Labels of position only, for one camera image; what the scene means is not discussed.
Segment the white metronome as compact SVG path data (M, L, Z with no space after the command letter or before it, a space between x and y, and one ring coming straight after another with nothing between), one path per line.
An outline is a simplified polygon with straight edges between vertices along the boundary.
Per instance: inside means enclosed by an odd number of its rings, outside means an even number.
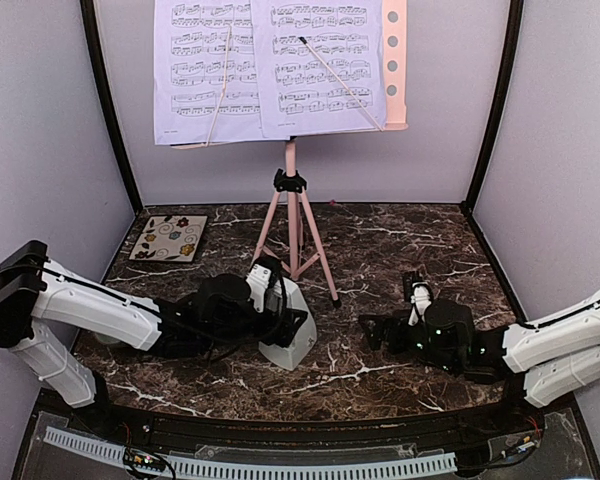
M271 363L288 370L295 370L308 355L317 341L317 328L299 286L283 279L286 307L283 308L279 283L264 296L264 332L275 325L278 329L259 342L259 351Z

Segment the pink music stand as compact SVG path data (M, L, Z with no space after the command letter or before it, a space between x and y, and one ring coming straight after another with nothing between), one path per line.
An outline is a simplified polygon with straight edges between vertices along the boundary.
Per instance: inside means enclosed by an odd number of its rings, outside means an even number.
M382 4L382 74L386 94L387 120L381 130L397 131L407 126L406 57L407 57L407 5L403 1L379 1ZM282 139L264 138L260 141L281 140L285 144L285 168L274 179L275 202L285 202L288 211L289 259L285 269L292 278L300 277L314 263L325 263L322 245L317 245L311 256L302 253L306 238L317 238L318 228L307 195L307 186L296 167L296 140L300 136ZM206 148L214 144L169 145L175 148Z

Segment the purple sheet music page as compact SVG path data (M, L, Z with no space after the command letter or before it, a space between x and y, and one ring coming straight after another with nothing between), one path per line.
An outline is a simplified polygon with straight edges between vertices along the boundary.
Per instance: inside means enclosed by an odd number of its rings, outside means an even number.
M154 3L157 145L260 141L249 1Z
M387 120L379 1L254 1L263 134L381 130Z

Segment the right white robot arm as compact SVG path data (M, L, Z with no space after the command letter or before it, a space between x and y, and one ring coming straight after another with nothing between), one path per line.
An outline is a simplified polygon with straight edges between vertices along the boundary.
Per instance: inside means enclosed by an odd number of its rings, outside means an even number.
M407 353L477 384L506 382L512 395L490 413L501 434L527 420L528 403L545 407L600 378L600 290L534 321L479 330L468 306L435 296L418 273L405 274L403 287L409 309L360 316L370 349Z

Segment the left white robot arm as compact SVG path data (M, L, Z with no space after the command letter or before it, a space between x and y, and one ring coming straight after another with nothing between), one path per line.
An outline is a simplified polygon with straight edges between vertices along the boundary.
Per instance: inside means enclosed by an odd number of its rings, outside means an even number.
M68 352L49 327L55 321L91 331L162 358L193 358L216 347L257 344L274 365L294 370L317 340L299 288L270 256L246 277L204 279L176 302L138 297L87 280L51 260L32 240L0 263L0 348L22 359L38 378L82 409L100 436L121 427L103 379Z

